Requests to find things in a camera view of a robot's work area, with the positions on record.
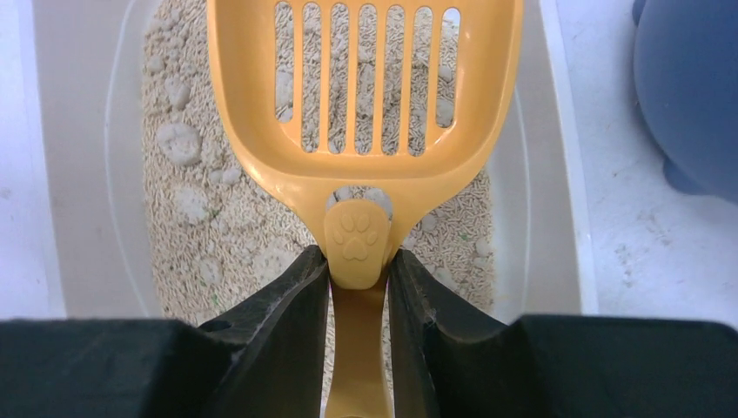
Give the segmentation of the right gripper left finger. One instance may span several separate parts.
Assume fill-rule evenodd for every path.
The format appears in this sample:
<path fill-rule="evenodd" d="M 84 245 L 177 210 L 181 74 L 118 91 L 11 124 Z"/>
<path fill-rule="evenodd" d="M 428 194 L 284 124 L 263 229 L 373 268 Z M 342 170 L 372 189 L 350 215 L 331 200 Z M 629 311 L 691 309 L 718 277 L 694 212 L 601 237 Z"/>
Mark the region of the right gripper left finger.
<path fill-rule="evenodd" d="M 318 417 L 329 272 L 308 246 L 275 280 L 199 330 L 231 350 L 204 417 Z"/>

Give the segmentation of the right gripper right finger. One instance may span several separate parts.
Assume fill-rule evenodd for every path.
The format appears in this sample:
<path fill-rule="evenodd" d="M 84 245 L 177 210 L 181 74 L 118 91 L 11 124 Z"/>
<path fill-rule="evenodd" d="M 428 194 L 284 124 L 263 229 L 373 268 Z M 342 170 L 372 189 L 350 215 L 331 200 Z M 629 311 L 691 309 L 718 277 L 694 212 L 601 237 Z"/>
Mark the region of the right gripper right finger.
<path fill-rule="evenodd" d="M 410 251 L 389 266 L 394 413 L 520 417 L 519 332 L 441 284 Z"/>

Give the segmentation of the white plastic litter tray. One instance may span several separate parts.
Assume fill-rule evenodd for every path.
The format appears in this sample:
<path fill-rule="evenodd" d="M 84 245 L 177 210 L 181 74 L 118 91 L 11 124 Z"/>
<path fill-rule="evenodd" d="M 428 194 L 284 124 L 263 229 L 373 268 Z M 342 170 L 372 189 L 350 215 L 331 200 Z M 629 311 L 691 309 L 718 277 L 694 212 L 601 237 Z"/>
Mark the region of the white plastic litter tray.
<path fill-rule="evenodd" d="M 162 313 L 144 213 L 144 33 L 155 1 L 19 3 L 28 106 L 43 146 L 44 262 L 54 312 Z M 486 166 L 494 318 L 596 314 L 587 198 L 553 1 L 525 4 L 517 85 Z"/>

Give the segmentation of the orange plastic litter scoop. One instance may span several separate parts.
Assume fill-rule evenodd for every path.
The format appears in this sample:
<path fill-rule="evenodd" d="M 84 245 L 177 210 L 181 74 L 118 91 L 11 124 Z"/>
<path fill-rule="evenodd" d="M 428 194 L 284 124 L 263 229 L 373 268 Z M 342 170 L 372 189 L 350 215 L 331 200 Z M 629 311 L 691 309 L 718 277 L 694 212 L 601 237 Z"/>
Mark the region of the orange plastic litter scoop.
<path fill-rule="evenodd" d="M 293 1 L 292 118 L 276 109 L 277 3 L 210 1 L 211 83 L 245 171 L 306 225 L 335 309 L 328 417 L 392 415 L 382 353 L 386 270 L 413 227 L 490 157 L 511 104 L 521 1 L 345 1 L 345 143 L 330 139 L 332 13 L 319 1 L 317 144 L 305 127 L 305 1 Z"/>

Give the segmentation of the blue plastic bucket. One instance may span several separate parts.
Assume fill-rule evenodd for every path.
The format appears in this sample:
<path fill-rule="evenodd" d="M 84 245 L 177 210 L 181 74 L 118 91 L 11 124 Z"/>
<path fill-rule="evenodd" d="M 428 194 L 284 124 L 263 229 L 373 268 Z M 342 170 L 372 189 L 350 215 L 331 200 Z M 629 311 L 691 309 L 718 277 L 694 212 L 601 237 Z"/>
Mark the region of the blue plastic bucket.
<path fill-rule="evenodd" d="M 737 201 L 737 3 L 636 1 L 633 75 L 677 191 Z"/>

